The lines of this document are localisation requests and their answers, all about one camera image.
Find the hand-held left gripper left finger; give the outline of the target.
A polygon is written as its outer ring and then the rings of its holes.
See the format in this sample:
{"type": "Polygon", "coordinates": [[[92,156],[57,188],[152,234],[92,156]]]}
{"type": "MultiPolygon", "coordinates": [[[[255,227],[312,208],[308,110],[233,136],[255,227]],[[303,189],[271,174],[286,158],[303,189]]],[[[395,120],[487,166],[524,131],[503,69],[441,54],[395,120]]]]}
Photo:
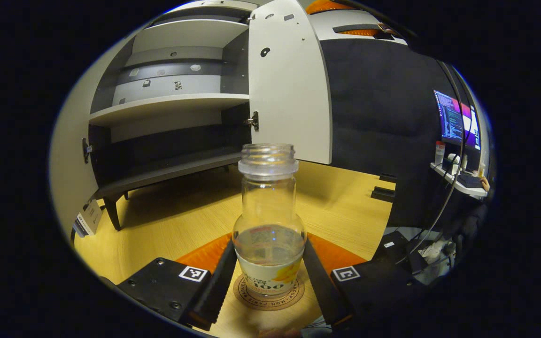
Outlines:
{"type": "Polygon", "coordinates": [[[208,331],[217,322],[236,263],[227,233],[176,260],[152,259],[116,288],[175,323],[208,331]]]}

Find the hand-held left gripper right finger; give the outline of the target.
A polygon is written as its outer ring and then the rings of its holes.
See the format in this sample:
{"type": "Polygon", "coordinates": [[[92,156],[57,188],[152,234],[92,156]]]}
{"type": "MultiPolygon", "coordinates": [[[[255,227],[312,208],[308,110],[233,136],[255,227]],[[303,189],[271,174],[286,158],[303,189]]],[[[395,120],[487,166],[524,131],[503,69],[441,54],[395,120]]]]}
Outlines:
{"type": "Polygon", "coordinates": [[[373,327],[410,309],[424,285],[382,252],[367,260],[313,233],[303,262],[325,321],[333,329],[373,327]]]}

